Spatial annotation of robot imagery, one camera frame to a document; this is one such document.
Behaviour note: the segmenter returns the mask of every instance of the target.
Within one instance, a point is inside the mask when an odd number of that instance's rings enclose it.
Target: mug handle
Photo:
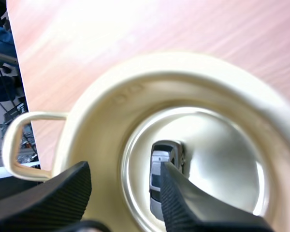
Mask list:
[[[2,145],[2,160],[5,169],[13,176],[30,181],[46,181],[51,171],[26,167],[17,161],[22,130],[32,120],[66,120],[68,113],[28,112],[18,116],[5,133]]]

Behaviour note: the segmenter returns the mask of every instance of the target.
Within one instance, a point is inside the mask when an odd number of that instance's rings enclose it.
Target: wooden table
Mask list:
[[[161,51],[207,53],[290,100],[290,0],[8,0],[30,111],[69,111],[117,63]],[[33,123],[50,170],[64,122]]]

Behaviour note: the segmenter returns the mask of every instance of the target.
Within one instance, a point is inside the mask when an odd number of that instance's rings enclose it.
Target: cable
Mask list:
[[[0,102],[0,106],[1,106],[1,108],[10,116],[10,118],[12,119],[12,120],[14,120],[14,118],[13,118],[13,116],[7,111],[7,109],[5,109],[5,107],[1,104],[1,102]],[[24,138],[25,138],[25,140],[29,143],[29,145],[31,146],[31,148],[32,148],[32,150],[34,151],[34,153],[35,154],[38,154],[37,153],[37,151],[36,151],[36,149],[32,146],[32,144],[29,142],[29,139],[28,139],[28,137],[23,133],[23,136],[24,136]]]

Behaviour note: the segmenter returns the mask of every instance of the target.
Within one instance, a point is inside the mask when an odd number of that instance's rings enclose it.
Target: textured gripper pad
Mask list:
[[[90,169],[80,162],[60,175],[0,201],[0,232],[54,231],[82,218],[91,194]]]

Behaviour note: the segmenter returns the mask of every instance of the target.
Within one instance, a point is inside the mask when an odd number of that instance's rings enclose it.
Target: cream-colored mug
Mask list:
[[[52,171],[17,163],[22,127],[66,120]],[[47,181],[86,160],[92,193],[84,218],[112,231],[165,231],[149,208],[151,145],[186,146],[187,178],[290,232],[290,104],[247,72],[206,55],[163,53],[120,64],[69,113],[29,112],[9,126],[2,156],[14,176]]]

